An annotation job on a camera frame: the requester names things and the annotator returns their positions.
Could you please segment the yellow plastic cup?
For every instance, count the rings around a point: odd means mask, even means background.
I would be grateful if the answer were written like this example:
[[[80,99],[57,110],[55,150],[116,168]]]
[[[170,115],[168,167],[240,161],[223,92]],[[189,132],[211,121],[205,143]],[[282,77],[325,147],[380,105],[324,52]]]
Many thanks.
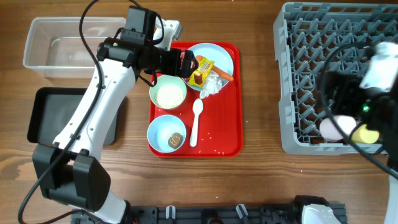
[[[365,124],[362,124],[352,135],[351,139],[355,143],[373,144],[379,139],[379,132],[368,130]]]

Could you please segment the orange carrot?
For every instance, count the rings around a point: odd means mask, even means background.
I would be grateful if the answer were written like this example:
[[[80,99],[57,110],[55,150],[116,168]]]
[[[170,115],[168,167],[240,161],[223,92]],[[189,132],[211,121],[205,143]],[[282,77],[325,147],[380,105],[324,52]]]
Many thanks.
[[[198,56],[195,57],[195,59],[196,59],[198,62],[201,62],[201,61],[204,59],[204,57],[201,56],[201,55],[198,55]],[[232,82],[232,81],[234,80],[234,78],[233,78],[232,75],[230,75],[230,74],[224,72],[222,69],[218,68],[218,67],[215,66],[215,65],[212,65],[211,70],[214,71],[220,78],[222,78],[222,79],[224,79],[224,80],[227,80],[227,81],[229,81],[229,82]]]

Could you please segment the brown chocolate cookie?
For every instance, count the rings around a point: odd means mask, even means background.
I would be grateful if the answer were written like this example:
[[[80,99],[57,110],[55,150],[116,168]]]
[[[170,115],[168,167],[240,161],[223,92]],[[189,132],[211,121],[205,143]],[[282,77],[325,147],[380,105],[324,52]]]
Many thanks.
[[[183,141],[183,136],[180,133],[173,133],[168,140],[168,145],[173,148],[177,149],[180,147]]]

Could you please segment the white plastic spoon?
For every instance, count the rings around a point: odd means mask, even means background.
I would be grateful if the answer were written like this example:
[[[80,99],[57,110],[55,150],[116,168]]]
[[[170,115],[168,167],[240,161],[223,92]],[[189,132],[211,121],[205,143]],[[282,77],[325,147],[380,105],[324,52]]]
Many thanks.
[[[201,112],[203,111],[203,102],[201,99],[197,98],[194,101],[192,110],[194,114],[194,119],[193,119],[192,132],[190,136],[190,146],[195,147],[198,142],[198,120]]]

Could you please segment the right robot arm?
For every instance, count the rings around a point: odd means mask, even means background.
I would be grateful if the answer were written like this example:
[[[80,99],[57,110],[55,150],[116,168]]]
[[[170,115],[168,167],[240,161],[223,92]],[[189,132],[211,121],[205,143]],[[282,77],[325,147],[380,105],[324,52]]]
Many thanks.
[[[329,64],[341,52],[364,51],[368,69],[361,77],[351,72],[330,70]],[[331,51],[317,77],[317,105],[325,110],[333,127],[358,153],[389,176],[389,200],[385,223],[397,223],[397,44],[356,42]],[[382,135],[386,164],[379,162],[345,134],[336,122],[338,115],[359,117],[371,131]]]

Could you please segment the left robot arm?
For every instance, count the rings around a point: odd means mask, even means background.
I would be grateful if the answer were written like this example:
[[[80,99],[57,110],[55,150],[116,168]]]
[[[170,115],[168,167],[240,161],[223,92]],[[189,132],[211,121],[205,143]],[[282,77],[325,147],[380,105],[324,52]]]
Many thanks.
[[[35,148],[34,189],[97,222],[131,223],[131,206],[112,193],[101,151],[120,104],[143,73],[187,78],[197,68],[191,51],[172,47],[181,33],[179,21],[137,4],[129,8],[125,26],[90,54],[93,78],[68,124],[51,145]]]

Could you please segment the pink plastic cup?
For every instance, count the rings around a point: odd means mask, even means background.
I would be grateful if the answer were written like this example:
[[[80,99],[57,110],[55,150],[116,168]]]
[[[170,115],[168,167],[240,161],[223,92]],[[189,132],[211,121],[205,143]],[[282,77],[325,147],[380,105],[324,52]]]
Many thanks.
[[[356,120],[351,116],[337,115],[334,117],[334,119],[338,126],[348,136],[356,127]],[[343,136],[338,132],[330,118],[326,118],[320,123],[319,131],[321,136],[327,141],[337,142],[343,139]]]

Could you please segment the yellow snack wrapper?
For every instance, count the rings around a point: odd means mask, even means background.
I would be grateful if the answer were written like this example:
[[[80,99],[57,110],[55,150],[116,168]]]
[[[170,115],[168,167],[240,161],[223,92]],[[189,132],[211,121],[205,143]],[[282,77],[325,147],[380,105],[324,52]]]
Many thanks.
[[[214,66],[214,61],[202,57],[198,61],[198,68],[191,74],[188,80],[188,84],[202,88],[213,66]]]

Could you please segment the white tissue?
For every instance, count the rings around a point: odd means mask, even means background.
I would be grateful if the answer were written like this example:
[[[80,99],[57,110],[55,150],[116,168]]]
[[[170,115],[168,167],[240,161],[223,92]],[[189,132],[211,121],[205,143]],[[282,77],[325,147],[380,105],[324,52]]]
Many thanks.
[[[210,95],[215,95],[219,93],[221,89],[222,89],[221,78],[216,72],[211,71],[207,75],[206,80],[200,91],[200,99],[204,99]]]

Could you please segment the red snack wrapper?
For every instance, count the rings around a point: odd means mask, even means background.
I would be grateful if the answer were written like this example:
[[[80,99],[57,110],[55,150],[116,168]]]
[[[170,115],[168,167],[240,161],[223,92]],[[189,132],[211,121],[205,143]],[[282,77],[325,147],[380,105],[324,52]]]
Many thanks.
[[[194,53],[191,50],[186,50],[183,60],[183,77],[189,78],[197,68],[198,61],[196,60]]]

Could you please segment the light blue bowl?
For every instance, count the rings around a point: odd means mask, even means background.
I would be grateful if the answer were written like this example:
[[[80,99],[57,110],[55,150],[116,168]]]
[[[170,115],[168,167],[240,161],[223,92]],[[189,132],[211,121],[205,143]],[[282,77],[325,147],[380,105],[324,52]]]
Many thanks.
[[[173,133],[180,133],[183,136],[182,144],[179,148],[173,149],[168,145],[169,137]],[[147,130],[147,140],[149,145],[161,153],[171,153],[180,149],[187,137],[187,130],[182,120],[174,115],[166,114],[154,119]]]

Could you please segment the green bowl with rice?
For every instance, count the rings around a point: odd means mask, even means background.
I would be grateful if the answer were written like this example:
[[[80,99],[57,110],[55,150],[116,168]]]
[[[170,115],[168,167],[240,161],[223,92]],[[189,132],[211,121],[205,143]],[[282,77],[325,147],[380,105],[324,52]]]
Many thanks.
[[[179,77],[161,75],[157,83],[150,87],[149,96],[153,104],[165,110],[178,108],[186,99],[187,87]]]

